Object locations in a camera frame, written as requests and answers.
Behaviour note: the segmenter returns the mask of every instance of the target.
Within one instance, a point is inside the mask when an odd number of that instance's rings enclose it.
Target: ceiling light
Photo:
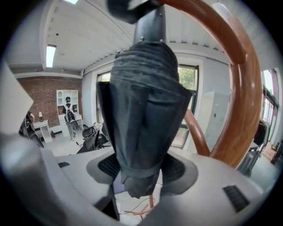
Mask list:
[[[70,3],[73,3],[73,4],[76,4],[76,2],[78,1],[78,0],[65,0],[66,2],[70,2]]]
[[[46,48],[46,67],[51,68],[53,65],[53,58],[55,54],[55,45],[47,45]]]

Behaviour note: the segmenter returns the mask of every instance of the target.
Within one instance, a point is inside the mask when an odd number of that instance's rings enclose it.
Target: backpack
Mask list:
[[[73,112],[73,105],[71,104],[70,107],[68,108],[67,105],[64,105],[66,112],[65,112],[65,119],[67,122],[72,122],[76,120],[76,116]]]

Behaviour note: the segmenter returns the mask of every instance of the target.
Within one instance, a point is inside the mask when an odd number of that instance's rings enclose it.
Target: umbrella handle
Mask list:
[[[262,99],[260,67],[254,47],[239,20],[223,4],[210,7],[201,0],[158,0],[188,13],[222,46],[230,60],[230,102],[226,120],[211,153],[204,135],[188,110],[185,121],[198,154],[236,168],[256,133]]]

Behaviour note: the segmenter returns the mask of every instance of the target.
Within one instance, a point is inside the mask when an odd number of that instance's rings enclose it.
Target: table lamp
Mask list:
[[[41,113],[41,111],[38,113],[38,116],[40,117],[40,121],[41,121],[41,122],[43,122],[43,120],[42,120],[42,113]]]

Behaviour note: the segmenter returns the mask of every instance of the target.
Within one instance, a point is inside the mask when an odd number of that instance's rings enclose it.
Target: gray plastic surface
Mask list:
[[[1,136],[0,163],[26,209],[45,225],[119,225],[77,191],[50,150],[19,136]]]
[[[87,163],[103,155],[105,148],[56,159],[50,150],[40,150],[30,140],[15,136],[2,137],[1,149],[5,177],[27,210],[44,224],[119,225],[93,207],[92,201],[109,194],[109,185],[95,182],[86,171]],[[182,150],[168,153],[192,161],[198,168],[198,180],[182,194],[162,196],[140,225],[238,225],[261,203],[259,186],[225,163]],[[70,165],[60,169],[58,162],[63,161]],[[236,185],[250,202],[238,214],[223,192],[228,185]]]

